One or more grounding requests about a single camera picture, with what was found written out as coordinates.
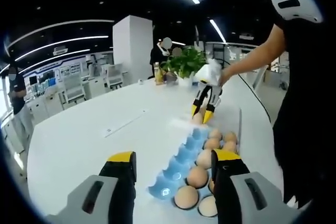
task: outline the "blue egg tray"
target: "blue egg tray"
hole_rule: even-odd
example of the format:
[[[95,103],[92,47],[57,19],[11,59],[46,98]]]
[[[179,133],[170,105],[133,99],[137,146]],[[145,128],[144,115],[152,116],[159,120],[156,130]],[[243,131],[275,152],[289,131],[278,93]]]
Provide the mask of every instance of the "blue egg tray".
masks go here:
[[[176,206],[174,202],[174,196],[178,189],[182,186],[186,186],[186,178],[192,167],[196,166],[195,161],[199,153],[203,150],[205,141],[208,138],[210,128],[194,128],[193,132],[187,137],[184,144],[178,149],[177,155],[173,156],[168,164],[167,169],[162,170],[156,178],[156,182],[153,186],[148,187],[149,193],[157,199],[171,201],[172,204]],[[208,172],[208,182],[204,187],[198,188],[198,203],[191,209],[187,211],[194,211],[197,214],[197,206],[200,201],[212,195],[208,188],[209,181],[211,179],[211,169]]]

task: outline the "green plant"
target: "green plant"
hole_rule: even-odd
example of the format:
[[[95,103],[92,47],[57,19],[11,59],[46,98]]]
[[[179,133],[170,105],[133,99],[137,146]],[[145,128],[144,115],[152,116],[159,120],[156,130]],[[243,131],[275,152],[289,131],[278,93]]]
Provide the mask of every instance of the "green plant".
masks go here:
[[[180,56],[169,57],[161,63],[161,68],[171,73],[177,73],[181,78],[188,78],[192,72],[196,73],[206,64],[204,52],[188,46],[182,50]]]

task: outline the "vr headset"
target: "vr headset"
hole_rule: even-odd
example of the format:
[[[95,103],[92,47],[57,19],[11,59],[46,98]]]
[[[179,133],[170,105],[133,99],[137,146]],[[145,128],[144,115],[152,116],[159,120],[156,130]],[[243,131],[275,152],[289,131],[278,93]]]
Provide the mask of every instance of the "vr headset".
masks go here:
[[[323,16],[315,0],[271,0],[275,10],[284,20],[296,18],[322,23]]]

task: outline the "bottle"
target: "bottle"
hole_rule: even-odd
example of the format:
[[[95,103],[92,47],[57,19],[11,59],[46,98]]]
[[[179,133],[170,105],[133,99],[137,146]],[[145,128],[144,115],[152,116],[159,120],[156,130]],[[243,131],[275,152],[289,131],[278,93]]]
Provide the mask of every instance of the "bottle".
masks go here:
[[[163,75],[158,62],[154,64],[154,76],[156,85],[163,84]]]

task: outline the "round table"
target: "round table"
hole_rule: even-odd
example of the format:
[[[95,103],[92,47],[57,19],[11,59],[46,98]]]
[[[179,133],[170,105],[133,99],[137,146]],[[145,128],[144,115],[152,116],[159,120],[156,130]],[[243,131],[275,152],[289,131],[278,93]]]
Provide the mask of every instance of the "round table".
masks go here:
[[[148,80],[88,100],[38,124],[27,163],[29,194],[37,210],[44,216],[56,215],[66,206],[68,194],[88,176],[98,175],[111,155],[135,151],[134,224],[216,223],[216,218],[193,219],[184,211],[172,212],[147,191],[185,140],[186,129],[172,128],[170,122],[190,113],[194,98],[195,90],[156,86]],[[247,167],[282,189],[272,127],[263,106],[238,76],[224,85],[221,99],[219,106],[234,103],[242,110],[240,155]],[[106,136],[108,127],[135,118],[143,110],[140,118]]]

